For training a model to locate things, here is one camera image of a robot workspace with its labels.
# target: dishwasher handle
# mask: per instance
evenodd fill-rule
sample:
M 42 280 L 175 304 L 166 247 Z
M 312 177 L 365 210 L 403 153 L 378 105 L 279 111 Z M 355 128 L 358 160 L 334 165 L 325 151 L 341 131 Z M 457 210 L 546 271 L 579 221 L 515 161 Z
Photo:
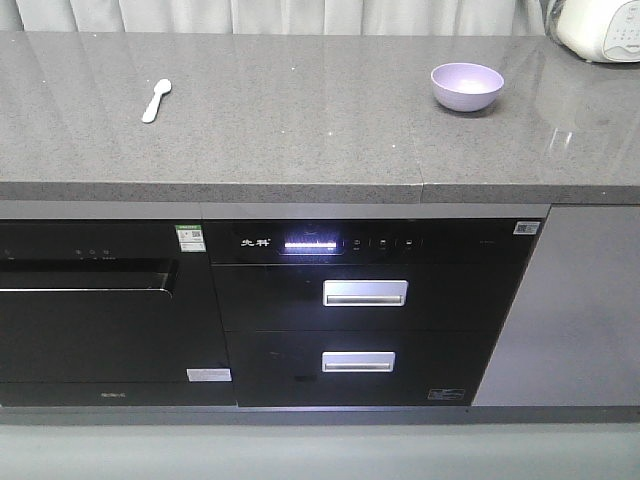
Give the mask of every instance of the dishwasher handle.
M 162 292 L 177 275 L 171 259 L 0 261 L 0 293 Z
M 402 307 L 407 299 L 406 280 L 325 280 L 325 307 Z

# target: control button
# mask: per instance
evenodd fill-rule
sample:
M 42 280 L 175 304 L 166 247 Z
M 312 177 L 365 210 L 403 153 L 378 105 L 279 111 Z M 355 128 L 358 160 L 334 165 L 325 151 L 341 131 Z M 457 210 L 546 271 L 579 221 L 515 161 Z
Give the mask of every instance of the control button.
M 420 240 L 417 238 L 404 238 L 398 242 L 398 246 L 405 252 L 415 250 L 420 246 Z

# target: gray floor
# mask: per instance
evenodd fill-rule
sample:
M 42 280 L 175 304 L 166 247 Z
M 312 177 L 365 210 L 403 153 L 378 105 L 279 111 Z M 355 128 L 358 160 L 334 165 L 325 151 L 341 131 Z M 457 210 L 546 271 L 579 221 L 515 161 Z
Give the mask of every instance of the gray floor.
M 640 424 L 0 427 L 0 479 L 640 478 Z

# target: white curtain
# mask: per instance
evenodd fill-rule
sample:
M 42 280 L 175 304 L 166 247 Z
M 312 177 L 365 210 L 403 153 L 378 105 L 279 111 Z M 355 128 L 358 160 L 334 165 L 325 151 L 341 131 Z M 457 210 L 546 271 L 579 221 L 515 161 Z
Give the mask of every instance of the white curtain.
M 540 0 L 0 0 L 0 30 L 23 28 L 307 35 L 544 33 Z

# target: control panel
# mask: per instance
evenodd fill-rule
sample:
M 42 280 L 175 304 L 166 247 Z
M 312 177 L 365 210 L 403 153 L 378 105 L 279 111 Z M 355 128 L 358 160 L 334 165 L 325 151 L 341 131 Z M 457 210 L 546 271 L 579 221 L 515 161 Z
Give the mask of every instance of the control panel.
M 612 61 L 640 60 L 640 0 L 624 4 L 613 16 L 604 54 Z
M 362 264 L 517 261 L 540 219 L 212 221 L 205 238 L 213 264 Z

